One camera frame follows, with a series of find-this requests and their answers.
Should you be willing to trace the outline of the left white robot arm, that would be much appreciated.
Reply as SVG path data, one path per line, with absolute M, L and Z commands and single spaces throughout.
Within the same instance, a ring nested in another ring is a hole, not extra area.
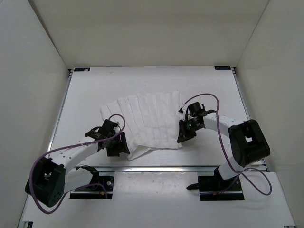
M 76 189 L 106 194 L 105 182 L 99 180 L 98 170 L 83 162 L 100 150 L 106 150 L 109 157 L 129 154 L 123 129 L 124 126 L 112 118 L 105 119 L 102 126 L 86 132 L 76 144 L 43 155 L 31 168 L 25 192 L 49 208 Z

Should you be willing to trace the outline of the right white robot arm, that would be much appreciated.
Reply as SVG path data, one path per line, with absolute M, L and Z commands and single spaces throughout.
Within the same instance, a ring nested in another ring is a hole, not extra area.
M 257 121 L 238 121 L 219 115 L 215 110 L 205 110 L 204 105 L 195 102 L 179 120 L 177 142 L 185 142 L 197 136 L 196 131 L 205 128 L 218 133 L 222 149 L 224 135 L 230 140 L 232 156 L 225 153 L 226 162 L 214 170 L 213 186 L 224 190 L 230 180 L 241 174 L 245 168 L 270 155 L 270 147 Z

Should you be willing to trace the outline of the white skirt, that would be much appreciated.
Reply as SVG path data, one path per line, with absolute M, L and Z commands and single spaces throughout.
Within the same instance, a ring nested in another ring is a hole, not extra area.
M 177 142 L 181 115 L 181 94 L 171 93 L 137 94 L 118 98 L 101 106 L 103 120 L 125 118 L 125 137 L 130 153 L 128 160 L 134 160 L 149 151 L 182 148 Z

